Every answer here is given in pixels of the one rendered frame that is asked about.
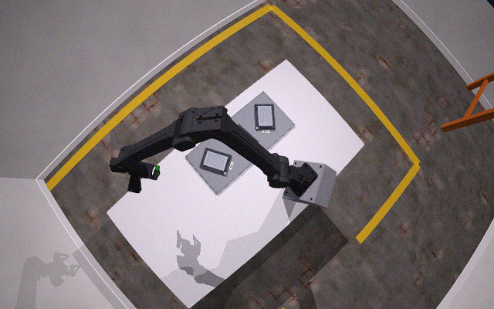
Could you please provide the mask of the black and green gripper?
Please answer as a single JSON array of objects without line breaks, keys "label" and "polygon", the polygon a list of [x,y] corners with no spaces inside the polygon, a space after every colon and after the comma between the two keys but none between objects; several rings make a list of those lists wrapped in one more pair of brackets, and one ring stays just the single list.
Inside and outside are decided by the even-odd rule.
[{"label": "black and green gripper", "polygon": [[[161,173],[160,172],[160,166],[159,165],[156,165],[155,166],[155,169],[154,169],[154,165],[153,164],[149,164],[149,163],[142,162],[142,161],[140,163],[142,165],[141,171],[143,169],[148,171],[147,178],[157,181],[157,178],[160,176],[160,173]],[[152,175],[153,169],[154,169],[154,173]],[[158,172],[159,172],[159,174],[158,174]]]}]

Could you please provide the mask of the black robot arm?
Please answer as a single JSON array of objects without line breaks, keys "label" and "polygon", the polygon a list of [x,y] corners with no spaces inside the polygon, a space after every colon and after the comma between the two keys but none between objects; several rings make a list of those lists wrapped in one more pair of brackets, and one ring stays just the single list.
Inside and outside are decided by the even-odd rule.
[{"label": "black robot arm", "polygon": [[140,161],[170,148],[187,151],[211,138],[227,145],[261,169],[267,175],[271,188],[289,186],[300,197],[318,177],[307,163],[295,167],[289,165],[286,156],[269,153],[231,119],[228,109],[222,105],[191,107],[185,111],[166,128],[136,144],[122,147],[118,158],[111,158],[109,166],[112,172],[131,172],[127,191],[140,193],[142,190],[140,178],[147,178],[148,171],[141,171]]}]

